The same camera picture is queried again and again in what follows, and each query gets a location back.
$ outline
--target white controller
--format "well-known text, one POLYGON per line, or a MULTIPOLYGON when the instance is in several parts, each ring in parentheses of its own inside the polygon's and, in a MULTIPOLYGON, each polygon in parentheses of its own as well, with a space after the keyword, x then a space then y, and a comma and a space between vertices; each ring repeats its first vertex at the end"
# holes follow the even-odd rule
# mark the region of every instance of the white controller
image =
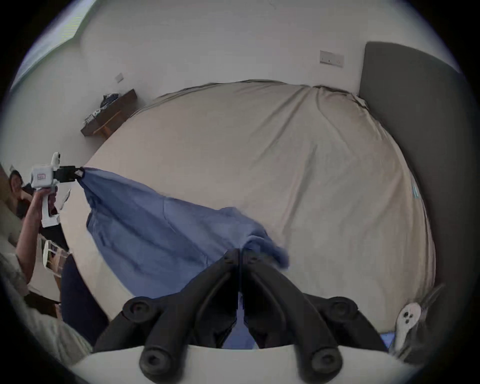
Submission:
MULTIPOLYGON (((51 193, 55 193, 55 186, 58 180, 55 180, 53 172, 60 167, 60 154, 55 152, 52 161, 48 165, 36 165, 32 168, 32 188, 42 189, 51 188, 51 193)), ((42 227, 47 228, 60 223, 60 216, 50 216, 48 209, 48 195, 42 201, 42 227)))

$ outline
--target gray headboard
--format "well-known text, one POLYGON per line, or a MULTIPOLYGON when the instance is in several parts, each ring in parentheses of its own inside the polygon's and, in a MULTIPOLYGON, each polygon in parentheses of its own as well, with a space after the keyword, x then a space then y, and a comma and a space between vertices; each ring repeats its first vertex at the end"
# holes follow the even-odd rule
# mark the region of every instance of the gray headboard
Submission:
POLYGON ((359 96, 395 138, 420 186, 436 248, 436 282, 446 284, 429 316, 432 337, 441 340, 479 272, 478 105, 463 75, 443 61, 382 42, 365 46, 359 96))

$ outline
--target hand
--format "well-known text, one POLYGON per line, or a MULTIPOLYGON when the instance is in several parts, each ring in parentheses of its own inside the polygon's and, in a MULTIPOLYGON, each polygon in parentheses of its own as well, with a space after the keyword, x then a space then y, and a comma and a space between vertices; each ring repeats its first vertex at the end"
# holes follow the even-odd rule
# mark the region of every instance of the hand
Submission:
POLYGON ((41 220, 42 219, 42 201, 44 196, 48 195, 48 211, 51 212, 54 208, 55 201, 57 200, 57 190, 58 188, 55 187, 55 192, 51 192, 50 188, 42 188, 40 190, 35 191, 33 195, 32 202, 30 207, 28 208, 27 215, 32 215, 33 217, 41 220))

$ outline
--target screw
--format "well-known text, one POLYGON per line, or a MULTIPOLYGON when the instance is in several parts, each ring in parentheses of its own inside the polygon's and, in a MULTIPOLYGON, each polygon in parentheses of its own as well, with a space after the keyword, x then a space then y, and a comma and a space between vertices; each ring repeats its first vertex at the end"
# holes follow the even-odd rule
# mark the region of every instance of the screw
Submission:
POLYGON ((312 368, 318 373, 332 373, 342 366, 342 358, 338 349, 324 348, 316 351, 312 356, 312 368))
POLYGON ((140 359, 140 368, 150 375, 164 374, 171 367, 171 359, 168 353, 158 348, 144 351, 140 359))
POLYGON ((138 301, 136 303, 133 303, 132 307, 131 307, 131 310, 132 310, 132 313, 138 313, 138 312, 148 312, 150 309, 150 306, 145 303, 145 302, 142 302, 142 301, 138 301))

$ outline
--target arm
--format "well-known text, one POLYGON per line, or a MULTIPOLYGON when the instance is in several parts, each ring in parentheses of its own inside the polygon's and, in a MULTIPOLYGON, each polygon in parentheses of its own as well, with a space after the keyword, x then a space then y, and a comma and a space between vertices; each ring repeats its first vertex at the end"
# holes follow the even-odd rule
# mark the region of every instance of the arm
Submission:
MULTIPOLYGON (((23 219, 22 231, 17 243, 17 257, 26 282, 29 283, 33 275, 36 258, 36 239, 42 220, 42 199, 50 193, 50 188, 37 191, 23 219)), ((55 195, 51 195, 49 203, 53 205, 55 195)))

